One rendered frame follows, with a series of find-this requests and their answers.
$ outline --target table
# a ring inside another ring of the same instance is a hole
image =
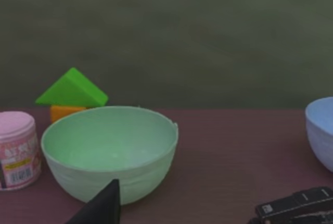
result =
[[[20,110],[35,117],[40,136],[48,110]],[[242,224],[258,203],[333,186],[308,145],[302,110],[157,111],[180,127],[175,160],[153,193],[123,208],[121,224]],[[82,206],[44,166],[30,187],[0,193],[0,222],[63,224]]]

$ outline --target green block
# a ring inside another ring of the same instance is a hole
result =
[[[71,68],[37,100],[36,104],[101,107],[108,96],[77,69]]]

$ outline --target jar lid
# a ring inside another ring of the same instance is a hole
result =
[[[0,113],[0,140],[21,135],[32,126],[35,120],[28,113],[21,111],[5,111]]]

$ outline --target bowl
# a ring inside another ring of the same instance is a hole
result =
[[[333,97],[310,103],[305,116],[311,149],[318,160],[333,172]]]
[[[124,205],[162,182],[177,142],[177,124],[162,114],[108,106],[56,121],[44,132],[41,147],[56,181],[70,195],[88,202],[119,179]]]

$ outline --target light green plastic bowl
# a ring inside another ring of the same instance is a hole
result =
[[[60,186],[88,202],[112,179],[120,180],[121,203],[152,192],[168,173],[178,127],[139,107],[88,109],[52,124],[42,150]]]

